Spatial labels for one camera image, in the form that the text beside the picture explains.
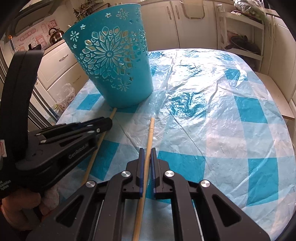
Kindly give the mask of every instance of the table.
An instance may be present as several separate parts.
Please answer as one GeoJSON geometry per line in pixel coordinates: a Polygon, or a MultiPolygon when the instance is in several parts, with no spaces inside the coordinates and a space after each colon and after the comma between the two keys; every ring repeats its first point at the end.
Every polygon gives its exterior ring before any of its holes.
{"type": "MultiPolygon", "coordinates": [[[[264,84],[237,55],[179,49],[149,53],[154,91],[120,109],[106,134],[91,179],[125,170],[147,144],[155,117],[158,158],[187,180],[208,179],[275,240],[295,206],[295,157],[278,108],[264,84]]],[[[58,123],[108,117],[112,111],[89,80],[58,123]]],[[[63,198],[78,187],[90,158],[59,182],[63,198]]],[[[156,201],[148,184],[141,240],[173,240],[170,200],[156,201]]],[[[131,240],[136,202],[126,203],[123,240],[131,240]]]]}

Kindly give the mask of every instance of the bucket flower cutout pattern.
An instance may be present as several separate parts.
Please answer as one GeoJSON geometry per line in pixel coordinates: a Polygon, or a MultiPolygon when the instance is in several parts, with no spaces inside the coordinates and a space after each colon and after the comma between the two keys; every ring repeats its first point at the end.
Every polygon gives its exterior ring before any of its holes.
{"type": "Polygon", "coordinates": [[[72,31],[71,34],[70,34],[70,37],[71,37],[70,40],[73,40],[73,41],[77,42],[77,40],[79,38],[78,35],[79,35],[78,32],[76,33],[76,31],[72,31]]]}
{"type": "Polygon", "coordinates": [[[140,61],[140,55],[147,54],[143,29],[134,32],[121,30],[118,26],[113,29],[105,26],[99,32],[92,32],[84,44],[85,48],[79,56],[83,69],[88,74],[95,75],[95,78],[109,81],[112,88],[120,91],[127,91],[134,79],[131,76],[125,82],[121,77],[130,75],[129,69],[133,67],[133,61],[140,61]]]}
{"type": "Polygon", "coordinates": [[[118,14],[116,15],[116,17],[119,17],[120,19],[126,20],[128,15],[129,15],[129,12],[127,12],[126,10],[123,10],[121,8],[120,11],[118,11],[118,14]]]}

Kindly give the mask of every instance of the teal plastic bucket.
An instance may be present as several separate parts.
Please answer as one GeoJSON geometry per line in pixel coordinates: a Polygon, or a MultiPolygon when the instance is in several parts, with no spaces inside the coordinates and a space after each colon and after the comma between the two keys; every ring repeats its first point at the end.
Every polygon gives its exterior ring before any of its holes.
{"type": "Polygon", "coordinates": [[[63,39],[110,106],[135,105],[152,93],[139,4],[93,13],[68,29],[63,39]]]}

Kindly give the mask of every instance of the wooden chopstick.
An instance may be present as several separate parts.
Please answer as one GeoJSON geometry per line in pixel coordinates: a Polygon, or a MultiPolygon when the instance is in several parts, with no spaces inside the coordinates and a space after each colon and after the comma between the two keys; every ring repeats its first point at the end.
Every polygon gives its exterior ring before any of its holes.
{"type": "MultiPolygon", "coordinates": [[[[111,113],[111,115],[110,115],[110,119],[113,119],[116,110],[117,110],[117,108],[114,108],[114,109],[113,109],[113,111],[112,111],[112,113],[111,113]]],[[[87,180],[88,180],[88,178],[89,178],[89,174],[90,174],[90,172],[91,172],[91,168],[92,168],[92,166],[93,166],[93,164],[94,164],[94,161],[95,161],[95,159],[96,159],[96,155],[98,154],[98,151],[99,151],[99,149],[100,149],[100,146],[101,146],[101,144],[102,144],[102,142],[103,142],[103,139],[104,139],[105,135],[106,135],[106,131],[103,132],[103,133],[101,134],[101,136],[100,136],[100,138],[99,138],[99,140],[98,140],[98,143],[97,143],[97,149],[93,152],[93,154],[92,154],[92,156],[91,156],[91,160],[89,161],[89,165],[87,166],[86,173],[85,173],[85,175],[84,175],[84,177],[83,177],[83,179],[82,179],[82,182],[81,182],[81,186],[82,186],[84,183],[86,183],[87,180]]]]}
{"type": "Polygon", "coordinates": [[[147,143],[147,149],[146,149],[145,164],[144,164],[143,197],[139,200],[138,206],[137,206],[135,227],[134,227],[134,230],[133,230],[133,241],[138,241],[139,237],[140,237],[141,224],[142,224],[143,211],[144,211],[144,204],[145,204],[145,197],[146,197],[147,182],[148,182],[148,173],[149,173],[149,165],[150,165],[150,153],[151,153],[151,148],[152,148],[152,140],[153,140],[153,132],[154,132],[154,122],[155,122],[155,119],[151,118],[150,127],[149,127],[149,134],[148,134],[148,143],[147,143]]]}

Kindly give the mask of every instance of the shelf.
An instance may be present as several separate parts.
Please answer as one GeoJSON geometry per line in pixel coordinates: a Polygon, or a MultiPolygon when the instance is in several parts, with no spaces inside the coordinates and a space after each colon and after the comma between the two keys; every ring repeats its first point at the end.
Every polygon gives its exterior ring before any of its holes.
{"type": "Polygon", "coordinates": [[[250,25],[253,25],[259,29],[262,29],[264,30],[264,25],[261,24],[261,23],[258,23],[252,19],[249,19],[248,17],[246,16],[238,16],[234,13],[230,13],[230,12],[220,12],[222,16],[224,17],[227,17],[227,18],[232,18],[232,19],[235,19],[237,21],[241,21],[241,22],[244,22],[244,23],[247,23],[247,24],[250,24],[250,25]]]}
{"type": "Polygon", "coordinates": [[[248,51],[245,51],[245,50],[241,50],[241,49],[235,49],[235,48],[225,49],[224,45],[222,43],[221,43],[221,48],[222,48],[223,51],[227,51],[227,52],[234,53],[234,54],[237,54],[237,55],[247,56],[247,57],[254,58],[254,59],[257,59],[257,60],[260,60],[260,61],[262,61],[262,58],[263,58],[262,56],[260,56],[258,54],[254,54],[254,53],[251,53],[251,52],[248,52],[248,51]]]}
{"type": "Polygon", "coordinates": [[[282,117],[288,120],[294,120],[295,117],[293,115],[293,112],[291,111],[291,108],[287,100],[285,99],[284,95],[282,94],[280,89],[277,87],[273,79],[262,73],[255,72],[255,74],[259,77],[259,79],[265,85],[266,89],[269,91],[282,117]]]}

